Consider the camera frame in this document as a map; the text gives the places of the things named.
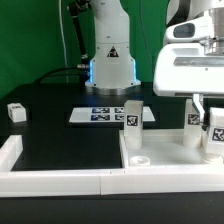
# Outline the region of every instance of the small white cube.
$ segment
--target small white cube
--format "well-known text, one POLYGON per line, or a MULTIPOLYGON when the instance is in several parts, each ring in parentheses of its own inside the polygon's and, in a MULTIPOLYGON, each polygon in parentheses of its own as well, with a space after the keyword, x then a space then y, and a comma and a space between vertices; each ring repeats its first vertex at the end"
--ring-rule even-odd
POLYGON ((13 122, 26 121, 26 109, 20 103, 8 104, 8 115, 13 122))

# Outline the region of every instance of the white box with black markers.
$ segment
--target white box with black markers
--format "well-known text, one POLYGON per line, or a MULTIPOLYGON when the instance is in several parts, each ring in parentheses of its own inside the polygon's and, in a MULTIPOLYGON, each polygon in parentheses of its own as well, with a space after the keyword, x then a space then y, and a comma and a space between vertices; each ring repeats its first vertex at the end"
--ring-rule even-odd
POLYGON ((124 105, 124 136, 128 149, 142 147, 143 101, 128 100, 124 105))

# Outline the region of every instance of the warning label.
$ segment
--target warning label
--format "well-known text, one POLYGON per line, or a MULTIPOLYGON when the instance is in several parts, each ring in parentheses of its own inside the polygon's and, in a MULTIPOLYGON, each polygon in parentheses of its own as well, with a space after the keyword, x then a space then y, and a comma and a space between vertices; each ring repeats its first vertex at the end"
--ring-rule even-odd
POLYGON ((118 58, 119 57, 115 47, 111 48, 111 50, 110 50, 109 54, 107 55, 107 57, 109 57, 109 58, 118 58))

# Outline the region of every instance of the black table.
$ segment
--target black table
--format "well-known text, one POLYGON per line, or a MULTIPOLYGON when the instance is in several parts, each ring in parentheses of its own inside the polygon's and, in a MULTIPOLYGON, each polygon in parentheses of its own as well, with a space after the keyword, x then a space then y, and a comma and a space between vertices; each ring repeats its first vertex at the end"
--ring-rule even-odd
MULTIPOLYGON (((78 84, 22 85, 0 100, 2 143, 23 136, 24 151, 13 171, 121 168, 122 123, 71 124, 74 107, 122 107, 143 100, 156 122, 145 129, 183 128, 185 98, 157 97, 151 83, 124 96, 86 93, 78 84), (27 122, 13 123, 7 104, 21 103, 27 122)), ((206 100, 205 108, 224 107, 206 100)), ((0 199, 1 223, 223 223, 223 192, 0 199)))

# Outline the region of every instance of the white tray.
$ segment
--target white tray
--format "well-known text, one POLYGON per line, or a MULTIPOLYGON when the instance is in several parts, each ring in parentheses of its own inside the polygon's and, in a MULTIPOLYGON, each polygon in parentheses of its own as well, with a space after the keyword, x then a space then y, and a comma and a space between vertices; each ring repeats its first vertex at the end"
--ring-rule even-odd
POLYGON ((203 150, 184 147, 183 133, 182 129, 144 130, 142 148, 128 150, 125 147, 124 132, 120 131, 123 167, 202 164, 203 150))

